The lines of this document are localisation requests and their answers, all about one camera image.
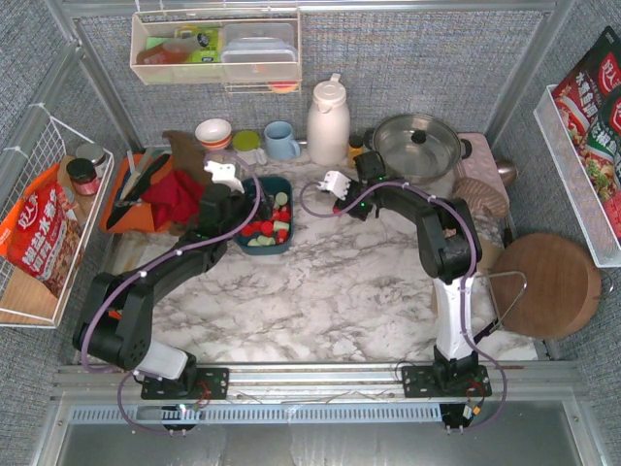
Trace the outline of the steel pot with lid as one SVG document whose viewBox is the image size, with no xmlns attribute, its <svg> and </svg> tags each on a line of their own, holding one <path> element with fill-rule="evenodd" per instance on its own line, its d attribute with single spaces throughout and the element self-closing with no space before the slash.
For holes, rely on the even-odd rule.
<svg viewBox="0 0 621 466">
<path fill-rule="evenodd" d="M 363 136 L 394 172 L 415 183 L 439 180 L 473 153 L 473 145 L 433 116 L 405 114 L 385 119 Z"/>
</svg>

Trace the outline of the striped pink cloth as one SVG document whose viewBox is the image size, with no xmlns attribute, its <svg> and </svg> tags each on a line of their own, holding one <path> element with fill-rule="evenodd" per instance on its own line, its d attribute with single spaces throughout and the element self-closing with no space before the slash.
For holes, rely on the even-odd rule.
<svg viewBox="0 0 621 466">
<path fill-rule="evenodd" d="M 509 211 L 505 196 L 491 185 L 477 179 L 457 179 L 453 185 L 453 196 L 464 199 L 473 216 L 501 218 Z"/>
</svg>

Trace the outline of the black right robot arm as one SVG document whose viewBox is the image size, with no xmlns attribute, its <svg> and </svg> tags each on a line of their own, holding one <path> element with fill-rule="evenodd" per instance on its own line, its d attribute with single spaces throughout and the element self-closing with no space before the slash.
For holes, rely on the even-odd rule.
<svg viewBox="0 0 621 466">
<path fill-rule="evenodd" d="M 467 203 L 426 193 L 398 176 L 390 176 L 375 151 L 355 158 L 352 180 L 328 172 L 321 189 L 337 197 L 334 212 L 365 220 L 372 208 L 399 214 L 415 224 L 420 264 L 433 279 L 439 334 L 434 347 L 435 385 L 447 391 L 472 378 L 478 368 L 472 332 L 472 287 L 481 247 Z"/>
</svg>

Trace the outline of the teal storage basket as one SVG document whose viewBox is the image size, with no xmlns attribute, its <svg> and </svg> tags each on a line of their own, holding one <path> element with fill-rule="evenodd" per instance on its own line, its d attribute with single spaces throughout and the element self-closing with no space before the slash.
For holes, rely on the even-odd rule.
<svg viewBox="0 0 621 466">
<path fill-rule="evenodd" d="M 292 185 L 287 179 L 276 176 L 260 177 L 259 182 L 263 184 L 265 191 L 273 202 L 272 218 L 269 220 L 254 219 L 248 226 L 244 227 L 241 233 L 235 237 L 235 242 L 244 253 L 252 256 L 283 254 L 289 250 L 294 235 Z M 275 203 L 275 196 L 279 192 L 285 192 L 288 195 L 288 203 L 284 206 L 279 206 Z M 290 223 L 288 240 L 283 244 L 278 244 L 278 232 L 274 231 L 273 234 L 268 237 L 273 237 L 276 240 L 276 244 L 274 246 L 267 247 L 260 246 L 257 243 L 256 238 L 263 235 L 261 232 L 261 224 L 264 221 L 271 221 L 274 223 L 278 220 Z"/>
</svg>

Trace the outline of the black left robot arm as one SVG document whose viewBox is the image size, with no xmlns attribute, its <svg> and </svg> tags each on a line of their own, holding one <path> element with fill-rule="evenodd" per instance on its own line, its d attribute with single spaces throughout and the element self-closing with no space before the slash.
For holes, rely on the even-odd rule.
<svg viewBox="0 0 621 466">
<path fill-rule="evenodd" d="M 189 361 L 181 349 L 152 339 L 154 306 L 186 281 L 212 269 L 231 238 L 272 207 L 257 178 L 240 193 L 225 184 L 203 192 L 197 224 L 146 265 L 120 275 L 97 275 L 86 294 L 73 343 L 90 373 L 140 371 L 177 380 Z"/>
</svg>

